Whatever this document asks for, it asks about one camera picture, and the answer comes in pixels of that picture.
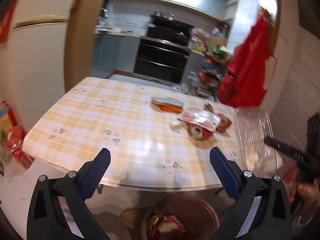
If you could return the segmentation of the right hand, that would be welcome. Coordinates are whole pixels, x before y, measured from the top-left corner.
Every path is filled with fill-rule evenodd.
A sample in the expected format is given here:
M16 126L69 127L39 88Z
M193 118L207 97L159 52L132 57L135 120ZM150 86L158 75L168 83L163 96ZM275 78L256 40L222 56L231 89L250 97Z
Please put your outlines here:
M304 200L304 204L299 210L300 220L302 223L306 223L319 208L319 178L316 178L313 184L299 183L297 193Z

